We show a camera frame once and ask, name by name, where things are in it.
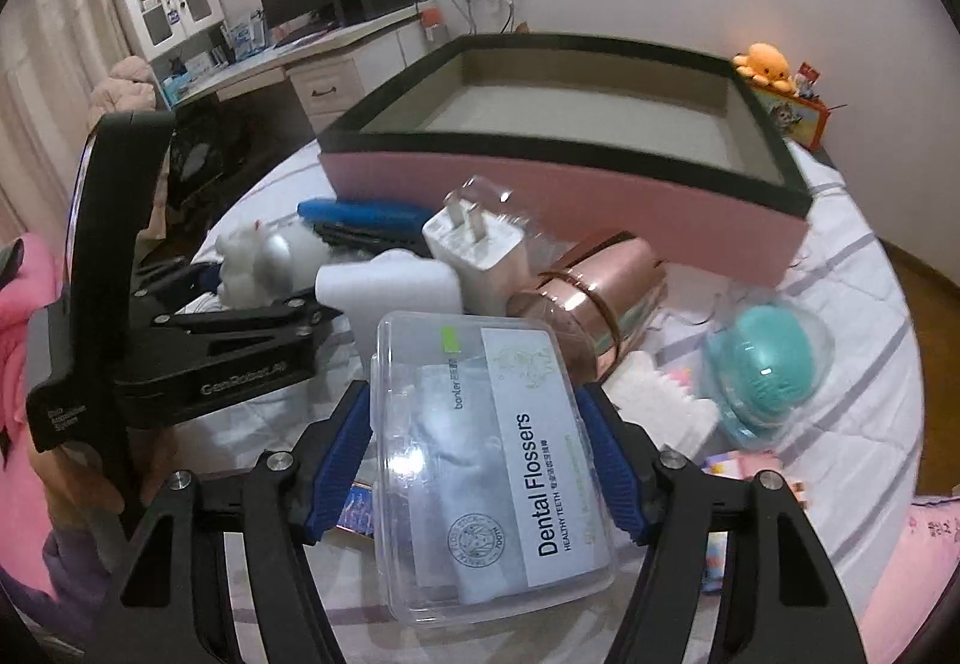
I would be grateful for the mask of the pink block figure toy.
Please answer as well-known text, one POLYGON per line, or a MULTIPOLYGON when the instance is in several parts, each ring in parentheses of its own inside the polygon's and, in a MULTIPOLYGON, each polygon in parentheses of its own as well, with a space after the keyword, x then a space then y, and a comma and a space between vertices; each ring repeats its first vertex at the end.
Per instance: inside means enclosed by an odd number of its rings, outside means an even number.
MULTIPOLYGON (((807 498, 807 485, 802 480, 793 479, 789 474, 786 474, 784 464, 773 451, 750 453, 750 451, 734 449, 734 451, 726 451, 726 453, 718 453, 704 458, 701 469, 709 476, 734 480, 752 480, 760 472, 765 471, 778 472, 784 477, 784 482, 788 484, 788 487, 791 488, 791 492, 793 492, 800 508, 809 510, 809 506, 811 506, 807 498)), ((727 531, 715 531, 709 534, 703 579, 701 580, 701 592, 703 594, 712 596, 721 592, 722 580, 726 576, 727 547, 729 547, 729 533, 727 531)))

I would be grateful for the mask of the blue comb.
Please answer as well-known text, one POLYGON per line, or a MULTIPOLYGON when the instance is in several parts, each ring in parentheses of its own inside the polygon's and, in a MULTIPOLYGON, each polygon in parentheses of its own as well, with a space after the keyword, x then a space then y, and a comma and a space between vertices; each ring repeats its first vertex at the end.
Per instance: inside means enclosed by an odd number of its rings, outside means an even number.
POLYGON ((418 233, 433 213, 392 201, 338 201, 306 199, 296 208, 301 219, 313 224, 332 224, 382 233, 418 233))

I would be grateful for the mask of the white striped table cloth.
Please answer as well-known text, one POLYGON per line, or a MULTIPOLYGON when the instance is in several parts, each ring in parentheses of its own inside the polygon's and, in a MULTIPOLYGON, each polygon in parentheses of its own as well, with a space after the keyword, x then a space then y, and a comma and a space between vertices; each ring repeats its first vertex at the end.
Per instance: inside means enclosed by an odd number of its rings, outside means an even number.
MULTIPOLYGON (((923 446, 923 371, 918 339, 889 256, 835 167, 807 151, 796 162, 811 188, 809 232, 776 289, 780 304, 817 316, 823 377, 796 407, 794 383, 758 360, 754 320, 770 299, 757 289, 690 268, 672 269, 667 304, 641 359, 695 373, 693 393, 719 409, 706 453, 771 451, 804 483, 815 531, 838 572, 867 657, 900 656, 924 607, 896 582, 923 446)), ((415 628, 387 612, 373 550, 340 534, 309 561, 353 662, 597 662, 612 643, 640 550, 625 547, 622 576, 585 600, 477 627, 415 628)))

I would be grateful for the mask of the clear dental flossers box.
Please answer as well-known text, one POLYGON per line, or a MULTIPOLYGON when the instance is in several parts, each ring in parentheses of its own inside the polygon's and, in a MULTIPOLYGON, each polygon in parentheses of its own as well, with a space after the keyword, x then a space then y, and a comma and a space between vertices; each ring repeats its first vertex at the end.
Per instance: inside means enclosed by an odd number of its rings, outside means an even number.
POLYGON ((491 622, 613 583, 612 522, 545 323, 389 313, 370 419, 376 565, 398 622, 491 622))

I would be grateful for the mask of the red orange storage box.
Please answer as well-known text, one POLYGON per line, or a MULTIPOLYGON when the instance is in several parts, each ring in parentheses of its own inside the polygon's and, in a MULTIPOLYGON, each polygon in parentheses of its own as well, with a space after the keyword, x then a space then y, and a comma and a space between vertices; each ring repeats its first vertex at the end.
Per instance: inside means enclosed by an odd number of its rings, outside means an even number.
POLYGON ((775 128, 784 137, 814 152, 822 146, 823 131, 827 128, 832 110, 822 100, 799 95, 789 81, 758 84, 748 81, 761 106, 766 110, 775 128))

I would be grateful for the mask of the white power adapter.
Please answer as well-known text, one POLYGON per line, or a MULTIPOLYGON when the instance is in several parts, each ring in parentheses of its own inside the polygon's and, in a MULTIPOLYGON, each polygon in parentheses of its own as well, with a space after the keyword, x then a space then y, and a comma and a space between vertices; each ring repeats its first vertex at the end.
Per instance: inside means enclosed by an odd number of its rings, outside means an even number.
POLYGON ((509 297, 530 276, 523 229, 451 191, 421 233, 431 256, 459 277, 462 304, 469 313, 506 315, 509 297))

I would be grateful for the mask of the white pink block toy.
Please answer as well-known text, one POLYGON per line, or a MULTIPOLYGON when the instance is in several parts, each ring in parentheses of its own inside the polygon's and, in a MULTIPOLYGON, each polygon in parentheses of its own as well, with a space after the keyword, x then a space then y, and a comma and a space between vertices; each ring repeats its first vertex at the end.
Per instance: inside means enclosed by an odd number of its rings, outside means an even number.
POLYGON ((658 448, 695 459, 718 428, 716 404, 659 370, 644 350, 626 355, 602 388, 620 417, 641 425, 658 448))

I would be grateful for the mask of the rose gold cylinder cup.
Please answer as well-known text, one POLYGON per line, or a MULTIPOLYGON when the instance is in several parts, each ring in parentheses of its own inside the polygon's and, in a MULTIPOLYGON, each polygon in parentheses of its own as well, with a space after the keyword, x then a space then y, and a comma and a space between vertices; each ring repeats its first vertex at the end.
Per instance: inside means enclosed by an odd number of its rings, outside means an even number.
POLYGON ((550 326, 574 386, 602 383, 635 349, 667 292, 667 266, 643 238, 601 230, 540 269, 506 315, 550 326))

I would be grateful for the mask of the teal round clear case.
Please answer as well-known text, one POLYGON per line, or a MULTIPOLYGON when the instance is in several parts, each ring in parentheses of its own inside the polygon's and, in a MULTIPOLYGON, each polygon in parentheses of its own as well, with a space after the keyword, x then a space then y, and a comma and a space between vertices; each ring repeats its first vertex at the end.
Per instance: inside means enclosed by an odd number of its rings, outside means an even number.
POLYGON ((834 358, 820 316, 784 300, 752 305, 704 341, 701 389, 727 437, 765 449, 817 393, 834 358))

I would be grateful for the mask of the black office chair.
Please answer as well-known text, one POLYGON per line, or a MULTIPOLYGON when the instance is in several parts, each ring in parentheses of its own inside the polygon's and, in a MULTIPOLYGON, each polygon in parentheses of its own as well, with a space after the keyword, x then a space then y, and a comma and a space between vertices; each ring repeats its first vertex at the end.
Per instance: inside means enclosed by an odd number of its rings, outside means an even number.
POLYGON ((178 211, 208 185, 238 170, 247 149, 241 117, 218 98, 178 107, 169 149, 167 205, 178 211))

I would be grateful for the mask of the blue toothpaste box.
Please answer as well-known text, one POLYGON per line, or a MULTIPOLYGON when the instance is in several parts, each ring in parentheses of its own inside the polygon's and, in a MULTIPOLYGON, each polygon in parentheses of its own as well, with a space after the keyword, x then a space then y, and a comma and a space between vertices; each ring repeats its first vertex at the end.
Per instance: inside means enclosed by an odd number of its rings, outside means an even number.
POLYGON ((338 515, 337 529, 343 533, 372 539, 376 522, 374 521, 374 494, 369 483, 353 482, 348 488, 342 511, 338 515))

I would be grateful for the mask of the white plastic nozzle device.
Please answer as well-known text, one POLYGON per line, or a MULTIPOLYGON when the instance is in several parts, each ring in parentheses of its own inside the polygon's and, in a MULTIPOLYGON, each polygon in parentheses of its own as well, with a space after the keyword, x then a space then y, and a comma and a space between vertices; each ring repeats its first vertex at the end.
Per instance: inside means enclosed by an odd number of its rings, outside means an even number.
POLYGON ((393 311, 460 315, 459 276, 451 266, 407 250, 387 250, 370 261, 325 265, 314 283, 317 301, 347 318, 364 371, 376 352, 379 322, 393 311))

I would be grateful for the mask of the white desk with drawers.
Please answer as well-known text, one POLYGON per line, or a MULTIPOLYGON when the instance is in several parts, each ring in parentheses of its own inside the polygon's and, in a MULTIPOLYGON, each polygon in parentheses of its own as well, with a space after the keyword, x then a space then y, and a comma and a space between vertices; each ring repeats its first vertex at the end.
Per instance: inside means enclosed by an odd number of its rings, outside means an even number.
POLYGON ((428 53, 416 6, 324 35, 309 35, 286 47, 190 82, 174 109, 202 98, 228 102, 274 86, 290 86, 316 133, 428 53))

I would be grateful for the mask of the pink puffer jacket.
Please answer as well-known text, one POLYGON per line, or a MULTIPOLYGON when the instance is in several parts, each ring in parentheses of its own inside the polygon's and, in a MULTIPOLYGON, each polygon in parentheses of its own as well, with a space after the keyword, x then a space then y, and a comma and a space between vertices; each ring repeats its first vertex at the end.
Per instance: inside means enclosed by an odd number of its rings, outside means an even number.
POLYGON ((93 130, 104 115, 114 112, 153 112, 158 108, 155 75, 139 56, 128 56, 110 68, 109 74, 89 94, 86 129, 93 130))

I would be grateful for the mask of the clear glass bottle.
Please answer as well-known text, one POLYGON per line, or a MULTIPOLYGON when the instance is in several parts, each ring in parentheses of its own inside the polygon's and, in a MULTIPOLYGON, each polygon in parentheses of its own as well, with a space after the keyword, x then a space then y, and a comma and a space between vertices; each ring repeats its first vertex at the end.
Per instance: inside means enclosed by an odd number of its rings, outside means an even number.
POLYGON ((452 206, 454 224, 466 220, 467 205, 477 205, 494 217, 521 229, 527 237, 542 230, 539 217, 512 188, 503 187, 482 175, 473 175, 444 196, 444 206, 452 206))

